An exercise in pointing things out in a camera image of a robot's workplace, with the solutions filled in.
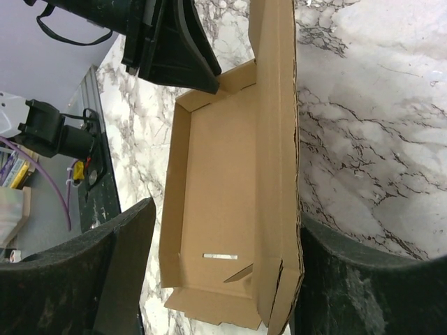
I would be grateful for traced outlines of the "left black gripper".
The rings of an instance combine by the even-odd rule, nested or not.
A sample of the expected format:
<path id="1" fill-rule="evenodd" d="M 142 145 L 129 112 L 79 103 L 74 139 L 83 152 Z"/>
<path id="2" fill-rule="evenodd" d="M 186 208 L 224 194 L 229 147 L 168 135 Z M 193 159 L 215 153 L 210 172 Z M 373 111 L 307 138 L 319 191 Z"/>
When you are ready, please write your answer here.
<path id="1" fill-rule="evenodd" d="M 55 8 L 63 9 L 108 32 L 92 42 L 60 36 L 44 22 Z M 221 67 L 200 22 L 195 2 L 168 1 L 47 1 L 36 17 L 42 32 L 61 43 L 89 47 L 125 36 L 122 63 L 130 74 L 148 82 L 215 94 Z"/>

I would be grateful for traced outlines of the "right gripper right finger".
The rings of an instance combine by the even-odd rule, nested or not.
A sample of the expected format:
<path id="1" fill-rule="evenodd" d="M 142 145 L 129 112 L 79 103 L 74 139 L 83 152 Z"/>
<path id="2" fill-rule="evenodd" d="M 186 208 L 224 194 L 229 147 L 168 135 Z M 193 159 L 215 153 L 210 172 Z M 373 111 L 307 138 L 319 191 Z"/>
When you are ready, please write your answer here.
<path id="1" fill-rule="evenodd" d="M 308 216 L 305 276 L 292 334 L 445 334 L 446 257 L 412 260 L 354 241 Z"/>

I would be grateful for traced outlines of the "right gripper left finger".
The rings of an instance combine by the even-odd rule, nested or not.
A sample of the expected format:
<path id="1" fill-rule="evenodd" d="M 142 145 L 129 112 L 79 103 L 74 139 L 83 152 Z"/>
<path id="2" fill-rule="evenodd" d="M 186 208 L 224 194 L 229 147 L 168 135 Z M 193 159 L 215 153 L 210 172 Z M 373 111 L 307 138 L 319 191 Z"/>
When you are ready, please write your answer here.
<path id="1" fill-rule="evenodd" d="M 156 205 L 18 263 L 1 264 L 2 334 L 139 334 L 139 300 Z"/>

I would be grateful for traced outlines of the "brown cardboard box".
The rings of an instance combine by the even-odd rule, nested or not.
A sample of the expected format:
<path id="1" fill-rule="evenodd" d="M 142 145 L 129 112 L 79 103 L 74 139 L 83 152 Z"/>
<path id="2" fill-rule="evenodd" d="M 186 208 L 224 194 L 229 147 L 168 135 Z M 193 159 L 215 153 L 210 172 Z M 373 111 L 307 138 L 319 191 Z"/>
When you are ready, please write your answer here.
<path id="1" fill-rule="evenodd" d="M 304 276 L 292 1 L 252 1 L 254 59 L 175 102 L 159 242 L 166 307 L 282 334 Z"/>

